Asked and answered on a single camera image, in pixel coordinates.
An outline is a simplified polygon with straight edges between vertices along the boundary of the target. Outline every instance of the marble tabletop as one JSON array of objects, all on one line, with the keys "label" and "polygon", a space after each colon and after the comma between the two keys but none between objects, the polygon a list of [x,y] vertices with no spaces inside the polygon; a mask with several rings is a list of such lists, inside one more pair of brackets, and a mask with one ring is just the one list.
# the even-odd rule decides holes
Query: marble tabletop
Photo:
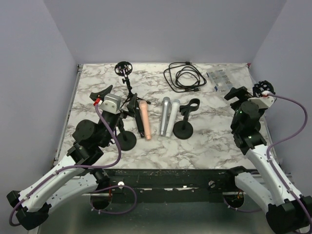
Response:
[{"label": "marble tabletop", "polygon": [[[128,91],[122,83],[122,77],[114,72],[114,64],[85,64],[79,80],[73,107],[68,120],[64,141],[59,158],[66,155],[74,139],[71,137],[76,125],[83,119],[98,121],[93,102],[89,98],[91,92],[99,92],[113,85],[112,94],[126,99]],[[226,101],[214,90],[208,81],[200,92],[175,93],[167,84],[163,71],[168,64],[162,63],[133,63],[133,72],[129,75],[132,92],[138,97],[149,100],[149,121],[152,140],[140,138],[135,120],[128,117],[124,120],[125,130],[136,135],[137,143],[134,149],[122,152],[120,162],[114,168],[130,169],[227,169],[244,166],[254,169],[252,163],[235,146],[230,124],[234,111],[230,101]],[[207,77],[206,70],[212,67],[225,68],[232,74],[232,84],[238,88],[245,86],[251,92],[253,86],[246,64],[195,64],[196,68]],[[161,102],[168,96],[171,100],[180,99],[181,105],[191,99],[200,99],[200,107],[191,112],[189,122],[194,133],[187,140],[180,140],[173,134],[170,139],[159,136],[161,119]],[[178,113],[176,121],[182,120]],[[268,132],[264,121],[261,121],[261,134],[269,142]],[[106,165],[115,161],[117,148],[110,145],[102,149],[104,155],[95,165]]]}]

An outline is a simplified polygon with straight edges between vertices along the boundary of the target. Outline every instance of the black bracket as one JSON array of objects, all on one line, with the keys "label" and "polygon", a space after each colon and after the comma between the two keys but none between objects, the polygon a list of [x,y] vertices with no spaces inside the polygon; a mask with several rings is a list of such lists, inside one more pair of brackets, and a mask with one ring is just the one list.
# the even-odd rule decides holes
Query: black bracket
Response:
[{"label": "black bracket", "polygon": [[200,100],[197,98],[191,99],[187,105],[180,106],[180,112],[184,116],[182,121],[175,123],[173,133],[182,140],[188,139],[193,135],[193,127],[188,122],[190,113],[199,109]]},{"label": "black bracket", "polygon": [[113,86],[110,85],[110,86],[108,86],[107,89],[104,89],[101,92],[91,93],[90,94],[90,98],[91,98],[92,101],[96,101],[96,99],[98,99],[98,98],[101,99],[101,100],[104,100],[104,97],[106,95],[108,95],[112,91],[112,89],[113,89]]},{"label": "black bracket", "polygon": [[266,80],[260,81],[253,86],[253,96],[257,98],[262,97],[263,91],[270,91],[271,93],[275,94],[273,85]]},{"label": "black bracket", "polygon": [[132,64],[126,61],[117,63],[115,73],[120,77],[128,76],[132,73]]}]

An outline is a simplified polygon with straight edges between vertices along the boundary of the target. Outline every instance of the wooden microphone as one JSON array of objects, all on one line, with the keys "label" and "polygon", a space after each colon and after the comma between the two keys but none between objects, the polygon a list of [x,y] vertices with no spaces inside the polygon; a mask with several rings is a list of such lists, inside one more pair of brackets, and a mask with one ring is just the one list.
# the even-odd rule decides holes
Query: wooden microphone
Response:
[{"label": "wooden microphone", "polygon": [[151,129],[150,129],[150,123],[148,121],[148,112],[147,112],[147,103],[146,101],[140,101],[140,110],[141,110],[141,116],[144,126],[144,133],[147,140],[152,139],[151,135]]}]

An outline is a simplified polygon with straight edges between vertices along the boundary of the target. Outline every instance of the gray wall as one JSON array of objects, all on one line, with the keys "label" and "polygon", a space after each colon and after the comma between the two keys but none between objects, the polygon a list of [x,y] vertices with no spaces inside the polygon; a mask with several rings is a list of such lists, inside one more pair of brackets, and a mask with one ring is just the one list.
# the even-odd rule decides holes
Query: gray wall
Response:
[{"label": "gray wall", "polygon": [[285,0],[44,0],[79,63],[251,62]]},{"label": "gray wall", "polygon": [[5,196],[51,167],[77,67],[42,0],[2,1],[0,30],[0,233],[24,234]]},{"label": "gray wall", "polygon": [[[311,117],[312,102],[312,1],[288,0],[252,62],[256,80],[269,80],[280,95],[304,104]],[[300,107],[278,100],[268,110],[273,141],[294,133],[303,122]],[[276,147],[283,167],[293,174],[298,188],[312,195],[312,122],[304,132]]]}]

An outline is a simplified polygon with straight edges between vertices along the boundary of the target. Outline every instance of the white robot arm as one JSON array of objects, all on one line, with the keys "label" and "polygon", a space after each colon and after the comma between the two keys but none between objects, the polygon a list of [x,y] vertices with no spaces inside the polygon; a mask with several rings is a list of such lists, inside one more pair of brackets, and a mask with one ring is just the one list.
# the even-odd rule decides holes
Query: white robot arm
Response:
[{"label": "white robot arm", "polygon": [[[94,123],[90,120],[81,121],[73,133],[75,139],[73,147],[58,164],[45,174],[40,180],[22,191],[11,191],[7,195],[13,211],[10,215],[10,224],[21,224],[25,229],[31,230],[43,223],[53,210],[60,204],[75,196],[92,192],[98,186],[109,186],[109,179],[103,168],[116,165],[121,158],[120,145],[114,136],[113,130],[122,118],[134,116],[134,94],[129,104],[128,111],[120,109],[121,98],[111,95],[112,85],[99,93],[91,93],[90,98],[103,110],[102,114],[96,108],[101,121]],[[105,148],[113,138],[118,148],[116,162],[106,166],[93,166],[103,155],[99,147]],[[16,211],[19,224],[12,222]]]},{"label": "white robot arm", "polygon": [[269,150],[259,133],[259,119],[274,103],[273,96],[276,96],[269,94],[270,92],[263,91],[256,97],[255,94],[249,94],[245,87],[241,87],[232,88],[224,98],[239,99],[231,104],[235,110],[231,123],[234,141],[256,167],[266,188],[248,172],[237,173],[235,185],[260,206],[271,229],[277,234],[284,234],[312,223],[309,215],[312,214],[312,198],[303,196],[288,180],[272,155],[267,155]]}]

